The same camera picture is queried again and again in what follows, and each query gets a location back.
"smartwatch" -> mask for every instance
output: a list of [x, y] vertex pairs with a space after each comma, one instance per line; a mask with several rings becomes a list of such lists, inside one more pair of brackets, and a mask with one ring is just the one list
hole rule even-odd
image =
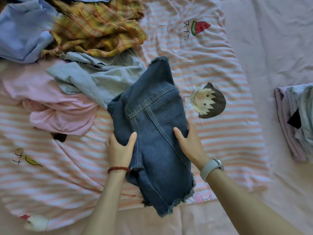
[[208, 175], [214, 170], [214, 169], [221, 169], [222, 171], [224, 171], [224, 166], [223, 163], [218, 160], [218, 159], [212, 159], [211, 161], [209, 161], [201, 170], [200, 172], [200, 176], [202, 178], [202, 180], [204, 180], [205, 182], [207, 182], [207, 177]]

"bed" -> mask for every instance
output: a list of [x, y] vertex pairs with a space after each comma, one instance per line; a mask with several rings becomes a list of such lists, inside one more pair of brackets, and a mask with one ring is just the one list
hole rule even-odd
[[[274, 88], [313, 82], [313, 0], [221, 0], [226, 34], [259, 116], [272, 182], [254, 195], [299, 228], [313, 229], [313, 167], [296, 163], [280, 128]], [[4, 234], [32, 234], [2, 208]], [[78, 234], [86, 219], [45, 234]], [[180, 205], [159, 218], [153, 208], [123, 210], [118, 234], [237, 234], [215, 201]]]

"watermelon print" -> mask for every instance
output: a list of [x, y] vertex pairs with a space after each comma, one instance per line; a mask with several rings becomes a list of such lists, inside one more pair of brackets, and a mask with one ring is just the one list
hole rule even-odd
[[196, 34], [204, 31], [205, 29], [209, 28], [211, 25], [209, 23], [206, 23], [204, 21], [193, 21], [193, 24], [191, 25], [191, 33], [193, 34], [193, 36], [195, 36]]

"red beaded bracelet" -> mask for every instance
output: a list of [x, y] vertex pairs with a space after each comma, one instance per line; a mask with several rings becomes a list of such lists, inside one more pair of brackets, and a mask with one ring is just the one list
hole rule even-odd
[[110, 174], [111, 171], [119, 171], [119, 170], [130, 172], [131, 168], [128, 168], [128, 167], [110, 167], [108, 169], [108, 174]]

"watermelon rind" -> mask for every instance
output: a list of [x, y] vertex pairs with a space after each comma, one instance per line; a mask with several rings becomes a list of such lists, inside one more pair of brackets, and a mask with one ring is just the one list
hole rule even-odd
[[193, 24], [191, 25], [191, 33], [193, 36], [195, 36], [197, 33], [195, 32], [195, 26], [196, 26], [196, 21], [193, 21]]

